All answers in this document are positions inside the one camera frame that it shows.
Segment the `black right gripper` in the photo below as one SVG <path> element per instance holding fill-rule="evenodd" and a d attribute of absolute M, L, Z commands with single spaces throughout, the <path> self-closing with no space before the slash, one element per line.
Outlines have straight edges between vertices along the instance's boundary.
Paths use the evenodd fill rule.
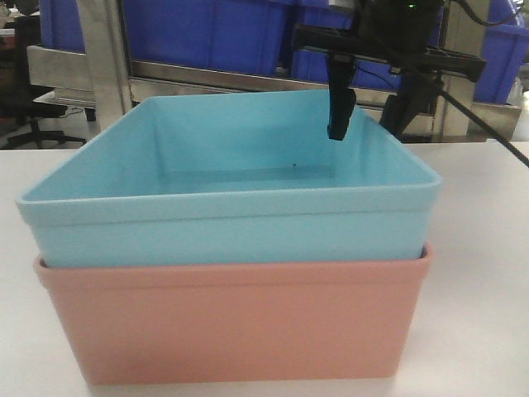
<path fill-rule="evenodd" d="M 348 131 L 356 105 L 356 94 L 350 85 L 359 60 L 421 72 L 405 70 L 397 92 L 386 99 L 379 124 L 394 136 L 405 136 L 406 128 L 420 113 L 435 112 L 442 78 L 438 73 L 428 72 L 449 72 L 469 81 L 479 80 L 485 60 L 429 44 L 444 4 L 443 1 L 355 1 L 349 28 L 303 24 L 294 27 L 294 50 L 326 56 L 329 139 L 343 141 Z"/>

